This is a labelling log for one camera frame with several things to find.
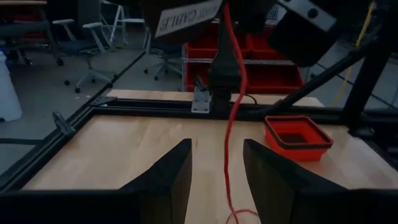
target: chair base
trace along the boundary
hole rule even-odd
[[[112,79],[108,78],[106,75],[116,76],[114,72],[99,71],[99,70],[94,70],[92,68],[89,69],[88,73],[83,78],[81,78],[78,81],[78,83],[75,85],[75,93],[80,93],[81,92],[80,87],[88,81],[95,83],[97,80],[101,80],[111,85]],[[70,85],[70,82],[68,80],[65,80],[64,84],[68,86]]]
[[[155,65],[151,65],[150,67],[147,67],[144,70],[144,73],[148,74],[148,70],[150,68],[158,68],[155,72],[155,77],[154,77],[154,79],[157,81],[159,79],[158,74],[160,72],[168,73],[169,70],[172,70],[172,71],[175,71],[178,74],[182,75],[182,71],[181,71],[181,69],[178,68],[178,66],[180,66],[178,63],[169,62],[168,60],[164,60],[163,62],[160,62]]]

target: wooden tabletop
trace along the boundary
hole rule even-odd
[[[0,6],[40,6],[46,4],[47,1],[0,0]]]
[[[120,98],[191,100],[191,93],[113,90]],[[253,95],[261,104],[283,96]],[[245,98],[245,103],[252,99]],[[297,105],[322,106],[315,98]],[[398,172],[366,143],[351,137],[342,126],[321,126],[334,139],[319,162],[300,162],[311,170],[350,189],[398,188]],[[226,121],[199,119],[95,116],[24,187],[24,189],[117,189],[147,170],[183,138],[193,143],[192,186],[186,223],[222,223],[229,209],[223,177],[223,139]],[[266,145],[260,122],[234,123],[230,139],[229,173],[235,209],[255,210],[243,164],[243,140]],[[241,223],[260,223],[248,214]]]

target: red wire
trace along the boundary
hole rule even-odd
[[[228,206],[229,209],[231,210],[231,214],[229,215],[226,223],[228,223],[229,219],[231,218],[231,215],[234,216],[236,224],[239,224],[238,218],[236,216],[237,213],[242,213],[242,212],[250,212],[251,214],[257,215],[258,214],[254,211],[244,209],[244,210],[238,210],[235,212],[235,209],[232,205],[232,198],[231,198],[231,184],[229,182],[229,171],[228,171],[228,165],[229,165],[229,135],[231,134],[231,129],[232,129],[232,124],[235,120],[236,113],[238,112],[239,105],[241,104],[241,101],[243,99],[243,96],[246,92],[246,88],[248,86],[248,76],[246,74],[246,68],[244,67],[243,63],[243,58],[242,54],[239,48],[238,40],[236,40],[233,28],[232,28],[232,22],[231,22],[231,15],[229,14],[229,4],[226,3],[224,7],[224,19],[225,19],[225,25],[228,31],[229,38],[232,41],[233,49],[235,52],[235,55],[238,57],[238,63],[239,63],[239,69],[241,71],[241,89],[239,92],[239,97],[235,101],[231,114],[229,116],[229,121],[228,125],[226,127],[226,133],[225,133],[225,139],[224,139],[224,177],[225,177],[225,187],[226,187],[226,198],[228,200]]]
[[[252,210],[249,210],[249,209],[240,209],[240,210],[238,210],[238,211],[235,211],[235,212],[231,213],[231,214],[229,215],[229,217],[227,218],[225,224],[228,224],[229,219],[231,218],[232,215],[236,215],[236,214],[244,213],[244,212],[248,212],[248,213],[250,213],[250,214],[252,214],[252,215],[255,215],[255,216],[257,216],[257,217],[259,216],[259,214],[257,214],[257,212],[254,212],[254,211],[252,211]]]

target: label sticker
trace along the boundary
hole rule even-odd
[[[211,0],[162,11],[155,37],[214,18],[222,2],[223,0]]]

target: metal bracket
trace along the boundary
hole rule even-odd
[[[209,113],[210,112],[210,93],[209,91],[201,91],[200,87],[195,86],[193,91],[193,101],[191,107],[192,113]]]
[[[54,111],[52,113],[52,116],[57,129],[60,130],[62,134],[70,137],[76,133],[76,130],[72,126],[70,126],[70,124],[67,123],[65,118],[63,118],[63,116],[61,115],[61,113],[59,113],[58,111]]]
[[[106,106],[109,102],[117,100],[117,97],[113,96],[100,96],[90,103],[90,106]]]

